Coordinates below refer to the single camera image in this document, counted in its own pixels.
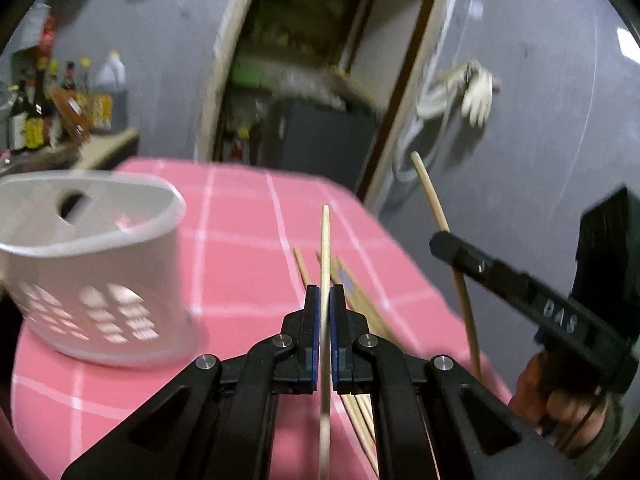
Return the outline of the person's right hand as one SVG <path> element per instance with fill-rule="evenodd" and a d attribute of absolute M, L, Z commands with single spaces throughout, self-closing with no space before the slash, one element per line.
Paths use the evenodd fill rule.
<path fill-rule="evenodd" d="M 516 390 L 509 402 L 510 410 L 542 434 L 541 421 L 544 416 L 565 428 L 560 450 L 570 455 L 586 448 L 602 431 L 608 401 L 579 399 L 554 390 L 543 393 L 540 382 L 547 364 L 544 352 L 535 354 L 518 376 Z"/>

